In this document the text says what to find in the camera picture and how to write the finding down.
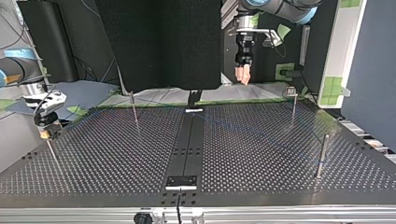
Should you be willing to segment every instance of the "vertical post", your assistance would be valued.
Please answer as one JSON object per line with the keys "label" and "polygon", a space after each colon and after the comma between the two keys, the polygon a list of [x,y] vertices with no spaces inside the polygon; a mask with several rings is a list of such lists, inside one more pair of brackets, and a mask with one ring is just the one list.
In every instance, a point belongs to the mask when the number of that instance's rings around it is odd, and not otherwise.
{"label": "vertical post", "polygon": [[319,159],[319,163],[318,163],[318,171],[317,171],[317,179],[321,179],[321,172],[322,172],[322,168],[323,168],[323,162],[326,158],[326,150],[327,147],[329,146],[329,139],[330,136],[328,134],[325,134],[323,137],[323,145],[322,145],[322,149],[320,151],[320,159]]}
{"label": "vertical post", "polygon": [[297,96],[298,96],[298,94],[295,94],[295,95],[294,95],[293,119],[294,119],[294,116],[295,116],[295,114],[296,114]]}

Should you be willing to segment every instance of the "black metal plate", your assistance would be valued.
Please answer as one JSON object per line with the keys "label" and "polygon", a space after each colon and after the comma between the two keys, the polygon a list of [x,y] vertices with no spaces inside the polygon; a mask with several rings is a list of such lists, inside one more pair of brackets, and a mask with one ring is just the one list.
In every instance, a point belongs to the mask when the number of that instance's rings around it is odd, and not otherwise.
{"label": "black metal plate", "polygon": [[[210,105],[193,130],[199,122],[205,127],[191,139],[204,138],[204,155],[188,158],[185,171],[201,173],[196,206],[396,203],[396,165],[311,105],[298,103],[294,120],[292,103]],[[325,133],[330,146],[316,180]]]}
{"label": "black metal plate", "polygon": [[183,110],[137,116],[138,125],[131,108],[93,112],[53,144],[59,166],[45,148],[10,167],[0,175],[0,207],[159,206]]}

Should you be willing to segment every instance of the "black cable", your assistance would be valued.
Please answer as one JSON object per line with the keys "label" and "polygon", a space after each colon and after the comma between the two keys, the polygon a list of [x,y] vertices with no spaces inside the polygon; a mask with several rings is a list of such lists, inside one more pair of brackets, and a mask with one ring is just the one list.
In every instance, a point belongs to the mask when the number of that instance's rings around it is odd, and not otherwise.
{"label": "black cable", "polygon": [[11,115],[13,115],[13,114],[15,114],[16,112],[12,112],[12,113],[10,113],[10,114],[8,114],[8,115],[5,115],[5,116],[3,116],[2,118],[0,118],[0,119],[6,119],[6,118],[8,118],[9,116],[11,116]]}
{"label": "black cable", "polygon": [[318,6],[322,5],[325,0],[320,0],[313,5],[306,5],[306,4],[302,4],[302,3],[297,4],[294,2],[294,0],[283,0],[283,1],[291,6],[299,8],[299,9],[308,9],[308,8],[318,7]]}
{"label": "black cable", "polygon": [[304,76],[304,73],[303,73],[303,71],[301,71],[300,70],[300,74],[301,74],[301,77],[303,78],[303,80],[304,80],[304,83],[305,83],[305,86],[308,88],[308,90],[311,92],[311,95],[312,95],[312,98],[314,98],[314,101],[315,101],[315,103],[318,105],[318,99],[316,99],[315,98],[315,96],[314,96],[314,94],[312,94],[313,93],[313,91],[312,91],[312,89],[311,88],[309,88],[309,86],[308,86],[308,82],[306,82],[306,79],[305,79],[305,76]]}
{"label": "black cable", "polygon": [[98,77],[97,75],[93,72],[92,68],[85,63],[84,61],[82,61],[80,58],[73,56],[73,58],[78,62],[78,64],[84,69],[85,73],[84,73],[84,80],[87,80],[87,75],[90,76],[91,78],[93,78],[95,81],[98,81]]}
{"label": "black cable", "polygon": [[75,115],[77,113],[78,110],[79,110],[79,105],[77,105],[77,108],[76,108],[75,112],[73,112],[72,114],[70,114],[69,116],[67,116],[64,119],[68,119],[68,118],[72,117],[73,115]]}
{"label": "black cable", "polygon": [[[273,16],[274,16],[274,15],[271,15],[271,16],[270,16],[270,23],[271,23],[271,21],[272,21]],[[274,30],[270,28],[269,31],[270,31],[271,45],[272,45],[273,49],[275,49],[276,53],[277,53],[281,58],[286,58],[287,49],[286,49],[285,41],[283,41],[282,37],[279,37],[280,40],[282,41],[283,52],[284,52],[283,54],[281,54],[281,53],[279,52],[279,50],[277,49],[277,46],[275,46],[275,44],[274,44],[274,39],[273,39],[273,37],[272,37],[272,32],[271,32],[271,31],[274,31]]]}
{"label": "black cable", "polygon": [[119,77],[111,78],[110,80],[104,81],[103,83],[109,83],[111,81],[120,80]]}
{"label": "black cable", "polygon": [[44,97],[44,99],[41,100],[40,104],[35,108],[35,111],[33,112],[33,115],[36,115],[38,111],[40,110],[41,106],[44,104],[44,102],[47,100],[47,98],[50,96],[50,94],[55,90],[56,85],[53,85],[52,90],[49,91],[49,93]]}
{"label": "black cable", "polygon": [[0,50],[7,49],[7,48],[12,47],[15,44],[17,44],[23,38],[24,32],[25,32],[25,27],[24,27],[24,21],[23,21],[22,32],[21,32],[20,36],[18,37],[18,39],[16,41],[14,41],[12,44],[3,46],[2,48],[0,48]]}
{"label": "black cable", "polygon": [[181,220],[180,207],[179,207],[180,206],[180,193],[181,193],[181,191],[178,193],[177,207],[176,207],[178,224],[182,224],[183,223],[182,220]]}

